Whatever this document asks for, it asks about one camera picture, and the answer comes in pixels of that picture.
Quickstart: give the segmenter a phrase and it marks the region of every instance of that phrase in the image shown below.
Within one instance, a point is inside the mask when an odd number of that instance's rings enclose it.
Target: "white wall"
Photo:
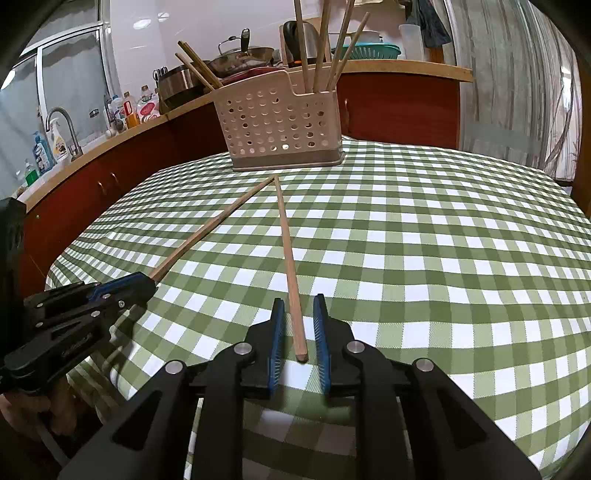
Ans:
[[[321,0],[301,0],[304,18],[319,17]],[[329,31],[338,32],[346,0],[333,0]],[[355,7],[349,31],[356,30],[366,11],[371,17],[366,30],[381,32],[384,41],[402,48],[398,26],[404,23],[404,10],[397,2]],[[203,60],[215,58],[217,44],[231,35],[251,29],[251,44],[280,47],[279,27],[295,17],[292,0],[111,0],[113,48],[122,91],[139,96],[141,86],[154,87],[152,71],[166,65],[180,65],[174,56],[180,51],[177,42],[184,40]],[[134,23],[150,20],[140,30]],[[332,44],[337,35],[331,35]],[[227,48],[239,46],[225,44]]]
[[[152,72],[167,63],[159,12],[157,0],[111,0],[111,38],[121,93],[129,91],[136,99],[142,85],[155,87]],[[134,28],[141,20],[150,23]]]

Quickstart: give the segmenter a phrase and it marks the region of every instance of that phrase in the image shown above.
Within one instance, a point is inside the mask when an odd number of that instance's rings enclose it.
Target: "metal screw head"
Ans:
[[[431,362],[428,358],[419,358],[417,360],[417,368],[421,372],[430,372],[433,370],[433,362]]]
[[[353,340],[352,342],[347,343],[347,350],[351,353],[361,353],[365,350],[365,345],[363,342]]]
[[[234,346],[234,351],[238,355],[246,355],[246,354],[252,352],[252,345],[250,343],[240,342]]]
[[[166,370],[166,373],[176,375],[183,369],[183,364],[178,360],[173,360],[172,362],[168,362],[164,369]]]

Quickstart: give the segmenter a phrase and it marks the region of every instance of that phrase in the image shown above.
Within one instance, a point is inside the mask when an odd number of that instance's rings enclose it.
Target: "white plastic basket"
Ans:
[[[280,70],[215,90],[217,117],[234,170],[342,162],[336,91],[294,93],[302,84],[301,70]]]

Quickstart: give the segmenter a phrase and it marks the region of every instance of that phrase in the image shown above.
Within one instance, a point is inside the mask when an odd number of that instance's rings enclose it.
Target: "wok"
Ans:
[[[272,65],[274,49],[271,47],[248,48],[250,37],[251,31],[245,28],[240,37],[232,36],[221,42],[217,46],[220,56],[208,62],[207,66],[217,77],[223,79],[245,70]],[[240,39],[240,48],[222,53],[220,47],[223,43],[238,39]]]

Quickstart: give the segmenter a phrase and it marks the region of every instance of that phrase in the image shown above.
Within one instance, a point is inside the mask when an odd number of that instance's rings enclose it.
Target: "chopstick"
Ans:
[[[367,12],[363,16],[363,20],[359,24],[359,28],[357,29],[357,32],[355,32],[355,35],[353,35],[353,38],[351,38],[351,45],[349,45],[349,48],[347,48],[347,51],[345,52],[345,56],[343,57],[343,60],[339,63],[339,67],[337,68],[335,75],[333,77],[329,77],[330,82],[328,84],[328,87],[326,88],[327,90],[330,91],[330,90],[334,90],[336,88],[336,84],[339,81],[339,77],[343,73],[343,70],[345,69],[345,65],[346,65],[347,61],[349,60],[349,57],[351,56],[351,53],[353,53],[353,49],[355,48],[355,44],[357,43],[357,40],[359,40],[359,36],[361,35],[361,32],[363,31],[365,24],[368,22],[368,18],[369,18],[369,12]]]
[[[265,188],[274,180],[273,177],[269,177],[256,187],[253,187],[251,190],[248,190],[244,195],[242,195],[238,200],[236,200],[233,204],[227,207],[222,213],[215,216],[211,220],[209,220],[205,225],[203,225],[199,230],[197,230],[193,235],[187,238],[179,247],[177,247],[174,252],[172,252],[166,259],[155,269],[150,272],[150,278],[154,280],[154,282],[160,282],[164,276],[168,273],[168,271],[172,268],[172,266],[197,242],[199,242],[203,237],[209,234],[215,227],[217,227],[220,223],[222,223],[226,218],[228,218],[237,208],[241,207],[250,197],[252,197],[255,193],[258,193],[260,190]]]
[[[300,0],[294,0],[295,23],[297,24],[297,39],[300,44],[301,72],[304,75],[304,91],[311,93],[310,79],[308,78],[308,52],[306,52],[306,41],[304,39],[304,20],[301,16]]]
[[[291,328],[294,335],[295,358],[298,362],[308,361],[308,345],[304,331],[304,319],[301,314],[300,291],[297,286],[296,264],[291,249],[290,226],[287,223],[285,202],[281,193],[279,177],[274,176],[275,189],[277,190],[277,203],[279,205],[279,217],[281,221],[281,237],[283,240],[283,256],[285,257],[285,273],[287,274],[287,291],[290,297]]]
[[[201,80],[201,82],[207,87],[209,88],[211,91],[214,91],[215,88],[213,88],[211,86],[211,84],[203,77],[203,75],[201,75],[201,73],[199,73],[199,70],[197,70],[193,65],[191,65],[191,62],[187,59],[185,59],[180,53],[175,53],[176,57],[182,61],[184,63],[184,65],[191,70],[191,72],[193,72],[197,78],[199,80]]]
[[[191,48],[191,46],[185,41],[178,41],[178,46],[183,49],[183,51],[189,55],[189,58],[193,60],[199,68],[205,73],[205,76],[209,78],[209,81],[215,88],[222,88],[223,84],[220,82],[219,78],[215,76],[215,74],[210,70],[210,68],[206,65],[206,63],[197,55],[197,53]]]
[[[330,79],[335,75],[336,69],[339,65],[340,55],[343,52],[343,44],[345,43],[345,37],[347,36],[347,29],[349,28],[349,22],[351,21],[351,15],[353,14],[354,6],[355,0],[347,1],[345,16],[343,17],[343,23],[340,26],[339,39],[336,42],[335,54],[333,55],[333,60],[330,64],[329,76],[326,80],[326,90],[329,90],[328,85],[330,85]]]
[[[318,37],[318,45],[316,45],[316,68],[314,69],[314,86],[312,91],[318,93],[320,91],[320,72],[324,64],[324,46],[326,45],[326,38],[329,36],[329,18],[330,18],[330,0],[324,0],[322,3],[322,20],[320,21],[320,36]]]

